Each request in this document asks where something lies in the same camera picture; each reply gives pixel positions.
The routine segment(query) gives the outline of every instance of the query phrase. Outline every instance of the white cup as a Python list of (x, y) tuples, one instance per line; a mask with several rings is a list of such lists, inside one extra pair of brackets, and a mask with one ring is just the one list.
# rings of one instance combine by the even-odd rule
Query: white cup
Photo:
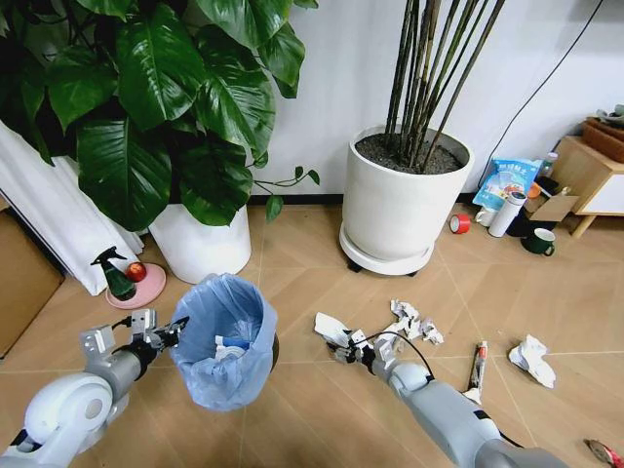
[(481, 224), (484, 227), (489, 227), (497, 213), (498, 213), (497, 210), (483, 207), (481, 208), (481, 211), (478, 212), (477, 215), (475, 216), (475, 221), (477, 221), (479, 224)]

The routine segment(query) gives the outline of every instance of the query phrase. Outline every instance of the wire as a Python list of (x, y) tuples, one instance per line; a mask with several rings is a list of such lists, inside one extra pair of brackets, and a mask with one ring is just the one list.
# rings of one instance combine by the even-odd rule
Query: wire
[(484, 167), (484, 171), (481, 173), (481, 177), (479, 177), (479, 186), (481, 187), (481, 184), (483, 182), (483, 178), (484, 175), (486, 174), (486, 172), (488, 171), (488, 166), (489, 166), (489, 162), (491, 161), (491, 158), (494, 154), (494, 152), (496, 151), (496, 149), (498, 149), (498, 146), (500, 145), (500, 143), (502, 142), (502, 140), (505, 138), (505, 136), (507, 135), (507, 132), (509, 132), (509, 129), (511, 128), (511, 126), (513, 125), (513, 123), (516, 121), (516, 119), (518, 118), (518, 116), (522, 113), (523, 110), (525, 110), (525, 107), (528, 106), (528, 104), (531, 102), (531, 100), (535, 97), (535, 95), (537, 93), (539, 93), (539, 91), (544, 87), (544, 85), (548, 82), (548, 80), (550, 80), (550, 78), (555, 74), (555, 72), (557, 71), (557, 69), (559, 68), (559, 66), (564, 62), (564, 60), (566, 59), (566, 57), (569, 55), (570, 52), (572, 52), (572, 49), (574, 49), (574, 46), (576, 46), (576, 43), (580, 40), (580, 38), (583, 36), (583, 34), (585, 33), (585, 30), (587, 29), (587, 27), (589, 26), (590, 22), (592, 22), (592, 20), (594, 19), (594, 16), (596, 15), (596, 13), (598, 12), (598, 9), (601, 7), (601, 5), (603, 4), (604, 0), (600, 0), (598, 2), (598, 5), (596, 5), (596, 8), (594, 9), (594, 12), (592, 13), (592, 15), (590, 15), (590, 17), (587, 19), (587, 21), (585, 22), (585, 25), (583, 26), (583, 28), (581, 29), (581, 32), (578, 33), (578, 36), (576, 36), (576, 39), (574, 39), (574, 41), (572, 42), (572, 44), (569, 46), (569, 48), (567, 49), (567, 51), (565, 51), (564, 56), (561, 58), (561, 60), (559, 60), (559, 62), (555, 65), (555, 68), (552, 69), (552, 71), (548, 74), (548, 76), (541, 82), (541, 84), (537, 87), (537, 89), (533, 92), (532, 95), (530, 95), (528, 97), (528, 99), (525, 101), (525, 103), (523, 104), (523, 106), (518, 110), (518, 112), (516, 112), (516, 115), (514, 115), (514, 117), (511, 119), (511, 121), (509, 122), (509, 125), (507, 125), (507, 128), (505, 129), (505, 131), (503, 132), (503, 135), (500, 137), (500, 139), (498, 140), (498, 143), (494, 146), (494, 149), (491, 150), (491, 152), (489, 153), (489, 156), (487, 157), (487, 162), (486, 162), (486, 166)]
[(116, 324), (113, 324), (112, 329), (115, 330), (115, 328), (119, 327), (120, 325), (123, 325), (127, 328), (130, 328), (133, 325), (133, 318), (132, 316), (128, 316), (122, 320), (120, 320), (119, 322), (117, 322)]
[(518, 449), (523, 449), (523, 448), (524, 448), (523, 446), (521, 446), (520, 444), (518, 444), (516, 441), (514, 441), (512, 438), (507, 437), (507, 436), (505, 435), (505, 433), (504, 433), (504, 432), (502, 432), (502, 431), (498, 431), (498, 433), (500, 434), (500, 437), (502, 437), (503, 439), (505, 439), (505, 440), (506, 440), (508, 443), (510, 443), (512, 446), (515, 446), (515, 447), (517, 447)]
[(409, 346), (411, 346), (411, 349), (413, 349), (416, 354), (418, 356), (420, 356), (420, 359), (422, 360), (422, 362), (425, 364), (425, 367), (427, 368), (427, 370), (429, 371), (429, 373), (431, 374), (431, 376), (433, 378), (436, 378), (433, 374), (433, 371), (431, 370), (431, 367), (429, 366), (429, 363), (427, 362), (427, 360), (425, 359), (425, 357), (422, 355), (422, 353), (420, 351), (418, 351), (418, 348), (416, 348), (413, 343), (411, 341), (409, 341), (405, 336), (403, 336), (402, 334), (396, 333), (395, 331), (380, 331), (379, 333), (375, 333), (372, 334), (371, 336), (367, 336), (366, 338), (353, 343), (353, 346), (355, 346), (356, 344), (360, 344), (360, 343), (364, 343), (365, 341), (368, 341), (369, 339), (373, 339), (373, 338), (377, 338), (378, 336), (381, 336), (383, 334), (394, 334), (395, 336), (398, 336), (399, 338), (401, 338), (405, 343), (407, 343)]

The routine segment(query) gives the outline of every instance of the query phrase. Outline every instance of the pink plate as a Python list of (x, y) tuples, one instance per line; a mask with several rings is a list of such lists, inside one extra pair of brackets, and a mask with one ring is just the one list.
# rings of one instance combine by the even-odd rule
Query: pink plate
[(106, 290), (106, 300), (110, 305), (118, 309), (139, 309), (158, 297), (167, 282), (165, 270), (154, 263), (143, 264), (147, 270), (147, 275), (136, 283), (135, 296), (128, 300), (119, 300), (110, 293), (110, 290)]

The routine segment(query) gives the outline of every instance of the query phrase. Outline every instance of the trash can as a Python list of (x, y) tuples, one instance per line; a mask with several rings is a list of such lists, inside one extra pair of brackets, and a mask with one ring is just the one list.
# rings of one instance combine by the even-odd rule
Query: trash can
[[(209, 410), (230, 411), (259, 395), (279, 348), (277, 313), (252, 283), (233, 275), (212, 276), (187, 292), (173, 321), (188, 317), (171, 357), (193, 401)], [(242, 355), (215, 358), (215, 337), (249, 343)]]

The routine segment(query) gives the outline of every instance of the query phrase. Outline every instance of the white plant pot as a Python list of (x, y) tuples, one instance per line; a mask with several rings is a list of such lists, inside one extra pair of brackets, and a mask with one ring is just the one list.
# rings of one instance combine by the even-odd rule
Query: white plant pot
[(229, 226), (207, 226), (183, 205), (168, 205), (149, 231), (174, 274), (186, 283), (198, 284), (211, 273), (236, 274), (252, 256), (247, 207), (241, 208)]
[[(368, 270), (404, 275), (429, 261), (474, 157), (466, 145), (442, 134), (438, 143), (463, 168), (441, 175), (399, 173), (369, 161), (355, 149), (362, 138), (383, 131), (382, 126), (373, 127), (349, 142), (340, 245)], [(427, 132), (430, 138), (435, 133)]]

